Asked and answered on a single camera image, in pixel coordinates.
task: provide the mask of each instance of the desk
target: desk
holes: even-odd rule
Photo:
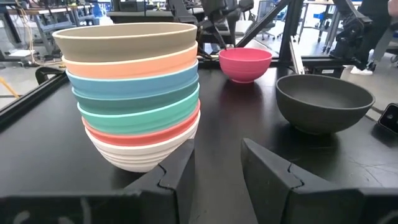
[[[26,9],[25,12],[28,16],[32,16],[36,23],[37,29],[39,30],[40,38],[43,41],[43,45],[49,55],[53,54],[53,51],[57,48],[52,41],[52,36],[48,35],[55,30],[68,29],[75,26],[80,26],[80,21],[92,20],[94,24],[94,15],[91,8],[93,5],[87,6],[68,6],[48,9]],[[83,10],[83,17],[79,16],[78,11]],[[15,9],[8,9],[10,15],[20,15],[20,12]],[[63,22],[59,22],[58,19],[50,16],[50,21],[47,20],[46,16],[49,14],[57,15],[61,14]]]
[[[292,71],[270,68],[250,85],[231,83],[219,69],[199,65],[198,73],[190,223],[257,223],[243,179],[242,138],[343,187],[398,187],[398,138],[376,122],[365,117],[331,136],[303,134],[288,124],[277,107],[275,81]],[[0,179],[7,183],[0,194],[99,192],[136,180],[139,175],[112,166],[90,142],[67,78],[52,89],[0,134]]]
[[[362,2],[352,2],[354,6],[360,6],[362,4]],[[334,5],[334,2],[332,0],[329,1],[321,1],[321,0],[316,0],[316,1],[304,1],[304,5],[303,7],[305,8],[305,13],[304,13],[304,18],[300,27],[300,33],[298,35],[298,39],[300,40],[302,32],[304,30],[304,28],[312,28],[312,29],[318,29],[319,30],[319,35],[318,35],[318,43],[321,41],[321,37],[322,37],[322,32],[328,32],[328,35],[326,37],[326,41],[325,41],[325,46],[323,48],[323,51],[330,50],[331,45],[333,44],[333,41],[336,37],[336,32],[337,32],[337,28],[338,28],[338,24],[340,21],[340,13],[338,13],[338,10],[335,9],[335,11],[333,12],[332,18],[331,18],[331,24],[329,26],[329,28],[327,30],[322,29],[322,27],[324,26],[325,23],[325,17],[320,21],[320,26],[319,28],[314,28],[314,27],[305,27],[305,19],[307,18],[307,12],[308,12],[308,6],[310,4],[316,4],[316,5],[324,5],[326,6],[326,14],[328,13],[330,6]]]

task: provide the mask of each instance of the beige bowl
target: beige bowl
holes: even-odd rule
[[[86,26],[56,31],[67,60],[119,62],[173,54],[195,45],[197,27],[178,22]]]

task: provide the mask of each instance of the black device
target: black device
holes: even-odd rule
[[[259,224],[398,223],[398,189],[341,188],[250,139],[241,162]]]
[[[398,104],[390,103],[379,118],[378,123],[398,134]]]

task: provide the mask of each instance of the bowl rim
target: bowl rim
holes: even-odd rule
[[[71,40],[108,40],[108,39],[135,39],[135,38],[141,38],[141,37],[159,37],[159,36],[164,36],[164,35],[170,35],[170,34],[180,34],[184,32],[190,32],[192,30],[198,29],[197,26],[193,24],[186,24],[186,23],[179,23],[179,22],[130,22],[130,23],[125,23],[125,24],[110,24],[110,25],[105,25],[102,27],[110,27],[110,26],[131,26],[131,25],[154,25],[154,24],[162,24],[162,25],[170,25],[170,24],[178,24],[180,26],[185,26],[189,27],[189,29],[185,30],[179,30],[179,31],[172,31],[172,32],[163,32],[159,34],[141,34],[141,35],[124,35],[124,36],[106,36],[106,37],[78,37],[78,36],[69,36],[69,35],[62,35],[62,31],[64,30],[58,30],[55,31],[52,36],[60,39],[71,39]],[[90,26],[83,26],[83,27],[74,27],[67,29],[68,31],[70,30],[78,30],[78,29],[87,29],[90,28]]]
[[[279,82],[280,82],[281,80],[283,80],[283,79],[285,79],[285,78],[287,78],[287,77],[292,77],[292,76],[295,76],[295,77],[296,77],[296,76],[299,76],[299,75],[298,75],[298,74],[293,74],[293,75],[287,75],[287,76],[281,77],[281,78],[279,78],[279,79],[276,81],[275,86],[276,86],[276,88],[279,90],[279,92],[280,92],[281,94],[283,94],[284,96],[290,98],[291,100],[295,100],[295,101],[298,101],[298,102],[300,102],[300,103],[303,103],[303,104],[305,104],[305,105],[316,106],[316,107],[318,107],[318,108],[330,109],[330,110],[360,110],[360,109],[365,109],[365,108],[368,108],[368,107],[370,108],[370,107],[376,102],[376,99],[375,99],[374,95],[373,95],[370,91],[368,91],[367,89],[365,89],[365,88],[363,88],[363,87],[361,87],[361,86],[359,86],[359,85],[357,85],[357,84],[354,84],[354,83],[351,83],[351,82],[347,82],[347,81],[342,80],[342,79],[340,79],[340,78],[328,77],[328,76],[325,76],[325,75],[304,74],[304,75],[301,75],[301,76],[306,76],[306,77],[316,76],[316,77],[320,77],[320,78],[329,78],[329,79],[332,79],[332,80],[338,80],[339,82],[348,83],[348,84],[350,84],[350,85],[356,86],[356,87],[358,87],[358,88],[364,90],[365,92],[369,93],[370,96],[372,97],[372,102],[371,102],[371,103],[367,104],[366,106],[359,106],[359,107],[355,107],[355,108],[335,108],[335,107],[331,107],[331,106],[319,106],[319,105],[315,105],[315,104],[313,104],[313,103],[307,103],[307,102],[304,102],[304,101],[302,101],[302,100],[298,100],[298,99],[296,99],[296,98],[294,98],[294,97],[289,96],[288,94],[286,94],[284,91],[282,91],[282,90],[279,88]]]
[[[168,74],[165,74],[165,75],[155,75],[155,76],[140,77],[140,78],[116,78],[116,79],[115,78],[114,79],[110,79],[110,78],[86,78],[86,77],[80,77],[80,76],[74,75],[74,74],[70,73],[68,69],[66,69],[65,72],[67,73],[68,77],[72,77],[72,78],[74,78],[76,80],[89,81],[89,82],[98,82],[98,83],[101,83],[101,82],[108,82],[108,83],[109,82],[115,82],[115,83],[116,82],[136,82],[136,81],[143,81],[143,80],[155,80],[155,79],[158,79],[158,78],[164,78],[164,77],[169,77],[169,76],[172,76],[172,75],[177,75],[177,74],[184,73],[184,72],[187,72],[189,70],[195,69],[195,68],[198,67],[198,65],[199,65],[199,60],[196,59],[195,63],[192,66],[190,66],[188,68],[185,68],[183,70],[179,70],[179,71],[173,72],[173,73],[168,73]]]
[[[180,101],[177,101],[175,103],[172,103],[170,105],[163,106],[161,108],[156,108],[156,109],[153,109],[153,110],[143,111],[143,112],[138,112],[138,113],[129,113],[129,114],[94,114],[94,113],[90,113],[90,112],[87,112],[87,111],[83,110],[80,107],[80,103],[79,102],[77,103],[77,108],[78,108],[78,110],[81,113],[83,113],[85,115],[88,115],[88,116],[93,116],[93,117],[96,117],[96,118],[128,118],[128,117],[131,117],[131,116],[140,116],[140,115],[144,115],[144,114],[150,114],[150,113],[159,112],[159,111],[171,108],[171,107],[173,107],[175,105],[179,105],[179,104],[181,104],[181,103],[183,103],[185,101],[190,100],[193,96],[197,95],[199,93],[199,89],[200,89],[200,84],[198,83],[197,89],[193,93],[191,93],[189,96],[185,97],[184,99],[182,99]]]
[[[147,133],[147,134],[120,134],[120,135],[118,135],[118,134],[108,134],[108,133],[104,133],[102,131],[98,131],[95,128],[91,127],[90,124],[86,121],[86,119],[84,117],[81,117],[81,120],[83,122],[84,127],[87,128],[87,130],[90,133],[94,133],[94,134],[99,135],[99,136],[104,136],[106,138],[123,139],[123,140],[126,140],[126,139],[134,140],[134,139],[140,139],[140,138],[153,138],[153,137],[158,136],[160,134],[168,133],[170,131],[173,131],[173,130],[179,128],[180,126],[183,126],[184,124],[189,122],[192,118],[195,118],[195,120],[196,120],[196,117],[198,117],[198,116],[200,116],[200,100],[198,100],[198,104],[197,104],[197,107],[195,108],[194,112],[187,119],[181,121],[180,123],[178,123],[176,125],[173,125],[173,126],[167,128],[167,129],[163,129],[163,130],[160,130],[160,131],[156,131],[156,132],[153,132],[153,133]]]
[[[149,58],[142,58],[142,59],[135,59],[135,60],[125,60],[125,61],[118,61],[118,62],[75,62],[72,60],[68,60],[65,58],[64,55],[62,55],[61,59],[65,63],[73,64],[73,65],[84,65],[84,66],[104,66],[104,65],[122,65],[122,64],[127,64],[127,63],[140,63],[140,62],[151,62],[153,60],[160,60],[163,58],[169,58],[173,57],[175,55],[179,54],[184,54],[187,52],[190,52],[191,50],[194,50],[195,48],[198,47],[198,42],[195,41],[195,44],[185,50],[180,50],[178,52],[174,52],[171,54],[165,54],[161,56],[156,56],[156,57],[149,57]]]
[[[195,122],[187,130],[185,130],[183,133],[181,133],[181,134],[179,134],[177,136],[174,136],[174,137],[172,137],[172,138],[170,138],[170,139],[168,139],[166,141],[158,142],[158,143],[155,143],[155,144],[149,144],[149,145],[146,145],[146,146],[115,146],[115,145],[108,144],[108,143],[105,143],[105,142],[102,142],[102,141],[96,139],[87,130],[86,127],[85,127],[85,131],[86,131],[86,134],[90,138],[91,141],[96,142],[97,144],[105,146],[107,148],[112,148],[112,149],[116,149],[116,150],[143,150],[143,149],[150,149],[150,148],[154,148],[154,147],[160,147],[160,146],[163,146],[165,144],[169,144],[171,142],[179,140],[180,138],[184,137],[188,133],[192,132],[195,128],[197,128],[198,125],[199,125],[199,120],[200,120],[200,116],[198,116],[196,118]]]
[[[156,94],[156,95],[142,96],[142,97],[136,97],[136,98],[112,98],[112,99],[109,99],[109,98],[93,98],[93,97],[88,97],[88,96],[82,96],[81,94],[77,93],[76,90],[75,90],[75,87],[72,87],[72,93],[75,96],[79,97],[79,98],[83,98],[83,99],[86,99],[86,100],[95,100],[95,101],[143,100],[143,99],[146,99],[146,98],[162,96],[162,95],[166,95],[166,94],[173,93],[173,92],[176,92],[176,91],[180,91],[180,90],[182,90],[182,89],[184,89],[184,88],[186,88],[186,87],[188,87],[188,86],[190,86],[190,85],[192,85],[194,83],[198,83],[198,82],[199,82],[199,76],[197,76],[197,78],[195,79],[194,82],[190,83],[187,86],[181,87],[179,89],[176,89],[176,90],[173,90],[173,91],[168,91],[167,93],[159,93],[159,94]]]
[[[236,48],[233,48],[233,49],[230,49],[230,50],[235,50],[235,49],[251,49],[251,50],[263,51],[263,52],[269,53],[269,54],[270,54],[270,57],[263,58],[263,59],[258,59],[258,60],[235,60],[235,59],[231,59],[231,58],[229,58],[229,57],[225,57],[225,56],[223,55],[223,52],[227,52],[228,49],[220,50],[220,52],[218,53],[218,56],[221,57],[221,58],[224,58],[224,59],[234,60],[234,61],[239,61],[239,62],[262,62],[262,61],[265,61],[265,60],[270,60],[270,59],[272,59],[272,53],[270,53],[268,50],[264,50],[264,49],[255,49],[255,48],[252,48],[252,47],[236,47]]]

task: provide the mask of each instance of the cable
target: cable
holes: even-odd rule
[[[28,17],[28,15],[27,15],[25,9],[21,6],[21,4],[19,4],[18,0],[15,0],[15,3],[16,3],[17,6],[18,6],[18,10],[19,10],[19,11],[21,12],[21,14],[22,14],[22,16],[21,16],[21,21],[22,21],[22,24],[23,24],[23,26],[24,26],[24,29],[27,29],[27,31],[28,31],[28,35],[29,35],[29,51],[30,51],[30,56],[32,57],[32,62],[33,62],[33,63],[36,63],[37,65],[43,65],[43,66],[46,66],[46,65],[58,65],[58,64],[62,64],[62,61],[53,62],[53,63],[40,63],[40,62],[37,62],[37,61],[35,60],[34,54],[33,54],[34,51],[33,51],[33,34],[32,34],[32,28],[30,27],[30,25],[29,25],[29,20],[27,19],[27,18],[29,18],[29,17]]]

